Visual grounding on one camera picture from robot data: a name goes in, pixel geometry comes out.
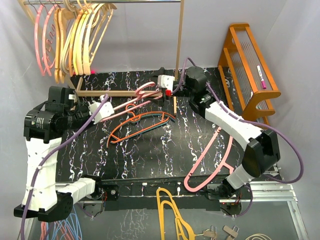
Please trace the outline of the pink plastic hanger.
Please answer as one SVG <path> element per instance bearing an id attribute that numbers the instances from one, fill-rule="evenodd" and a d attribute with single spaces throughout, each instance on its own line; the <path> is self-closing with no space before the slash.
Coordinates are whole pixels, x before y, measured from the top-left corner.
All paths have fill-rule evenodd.
<path id="1" fill-rule="evenodd" d="M 112 104 L 109 101 L 107 101 L 105 104 L 106 107 L 104 107 L 104 106 L 102 107 L 102 110 L 103 111 L 106 110 L 106 113 L 103 112 L 101 114 L 101 117 L 102 117 L 101 122 L 122 116 L 122 115 L 128 113 L 129 111 L 135 110 L 135 109 L 140 108 L 148 103 L 151 103 L 151 100 L 160 99 L 163 96 L 163 93 L 160 90 L 154 90 L 154 91 L 150 91 L 150 92 L 145 91 L 145 88 L 154 87 L 155 85 L 156 84 L 154 82 L 147 82 L 147 83 L 143 84 L 142 86 L 140 86 L 139 88 L 137 88 L 135 90 L 135 92 L 134 92 L 135 98 L 133 98 L 125 103 L 122 103 L 118 106 L 113 107 Z M 130 104 L 134 104 L 134 103 L 136 103 L 140 100 L 146 99 L 148 97 L 151 97 L 151 100 L 146 100 L 138 105 L 135 105 L 132 108 L 128 108 L 123 111 L 119 111 L 123 108 L 128 107 Z"/>

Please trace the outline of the wooden hanger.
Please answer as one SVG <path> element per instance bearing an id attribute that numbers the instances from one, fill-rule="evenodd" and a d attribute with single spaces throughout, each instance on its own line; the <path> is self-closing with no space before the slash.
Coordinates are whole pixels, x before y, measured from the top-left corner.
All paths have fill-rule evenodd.
<path id="1" fill-rule="evenodd" d="M 74 24 L 71 25 L 69 32 L 68 21 L 75 18 L 75 12 L 67 8 L 58 8 L 54 13 L 54 24 L 56 30 L 56 50 L 55 50 L 55 69 L 54 78 L 57 84 L 65 82 L 65 76 L 68 72 L 67 57 L 71 39 L 71 30 Z"/>
<path id="2" fill-rule="evenodd" d="M 66 8 L 57 8 L 54 13 L 54 24 L 56 31 L 56 45 L 55 45 L 55 63 L 54 63 L 54 79 L 57 84 L 65 83 L 65 76 L 61 71 L 61 49 L 64 48 L 65 44 L 65 35 L 66 35 L 66 26 L 67 26 L 67 17 L 65 14 L 68 14 Z"/>

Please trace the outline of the beige plastic hanger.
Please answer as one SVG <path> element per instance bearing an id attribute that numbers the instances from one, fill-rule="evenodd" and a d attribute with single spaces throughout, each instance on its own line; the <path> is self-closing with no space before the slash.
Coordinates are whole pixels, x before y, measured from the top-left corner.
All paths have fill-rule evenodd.
<path id="1" fill-rule="evenodd" d="M 81 0 L 77 0 L 77 4 L 80 7 L 80 9 L 78 9 L 76 6 L 72 5 L 68 0 L 64 1 L 65 7 L 71 12 L 71 20 L 74 19 L 69 33 L 67 35 L 67 39 L 63 47 L 63 53 L 61 56 L 61 68 L 70 77 L 74 75 L 75 71 L 73 64 L 73 52 L 77 28 L 79 26 L 83 14 L 88 10 L 92 9 L 92 5 L 88 3 L 86 0 L 83 0 L 82 2 L 83 3 L 81 3 Z"/>

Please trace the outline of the orange plastic curved hanger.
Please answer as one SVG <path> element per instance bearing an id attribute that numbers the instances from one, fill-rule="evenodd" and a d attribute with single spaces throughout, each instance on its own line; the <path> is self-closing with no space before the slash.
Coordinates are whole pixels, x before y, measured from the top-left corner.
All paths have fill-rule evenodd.
<path id="1" fill-rule="evenodd" d="M 91 4 L 92 9 L 86 11 L 76 31 L 74 47 L 73 47 L 73 75 L 90 74 L 90 58 L 88 56 L 91 51 L 91 43 L 96 38 L 97 25 L 100 21 L 100 4 Z"/>

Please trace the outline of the pink curved wire hanger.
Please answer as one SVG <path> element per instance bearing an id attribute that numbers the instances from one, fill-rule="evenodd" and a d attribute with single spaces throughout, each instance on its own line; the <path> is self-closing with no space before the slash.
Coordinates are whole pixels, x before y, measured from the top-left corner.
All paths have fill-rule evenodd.
<path id="1" fill-rule="evenodd" d="M 58 7 L 59 5 L 55 3 L 47 12 L 42 30 L 42 60 L 44 63 L 44 72 L 50 77 L 52 76 L 52 69 L 55 66 L 56 61 L 56 54 L 54 50 L 54 43 L 56 41 L 54 13 Z"/>

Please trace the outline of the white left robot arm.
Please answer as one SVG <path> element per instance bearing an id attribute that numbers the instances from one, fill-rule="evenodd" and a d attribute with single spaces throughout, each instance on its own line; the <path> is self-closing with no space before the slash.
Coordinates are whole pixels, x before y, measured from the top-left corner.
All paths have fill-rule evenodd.
<path id="1" fill-rule="evenodd" d="M 84 175 L 62 188 L 56 188 L 58 151 L 84 130 L 114 114 L 105 95 L 101 102 L 75 103 L 72 88 L 51 86 L 48 99 L 30 110 L 24 119 L 27 148 L 27 180 L 22 203 L 14 208 L 18 218 L 38 218 L 42 222 L 66 219 L 73 205 L 85 197 L 103 195 L 101 179 Z"/>

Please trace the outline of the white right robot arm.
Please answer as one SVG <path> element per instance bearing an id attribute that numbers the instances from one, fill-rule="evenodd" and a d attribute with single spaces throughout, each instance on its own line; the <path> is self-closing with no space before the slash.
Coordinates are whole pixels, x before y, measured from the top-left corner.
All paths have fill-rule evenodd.
<path id="1" fill-rule="evenodd" d="M 275 130 L 257 122 L 246 121 L 230 110 L 211 88 L 204 70 L 191 66 L 182 71 L 180 80 L 167 74 L 162 67 L 152 75 L 157 87 L 167 96 L 188 97 L 191 109 L 201 117 L 221 127 L 236 140 L 244 151 L 241 164 L 212 192 L 233 199 L 241 188 L 259 178 L 280 160 L 278 136 Z"/>

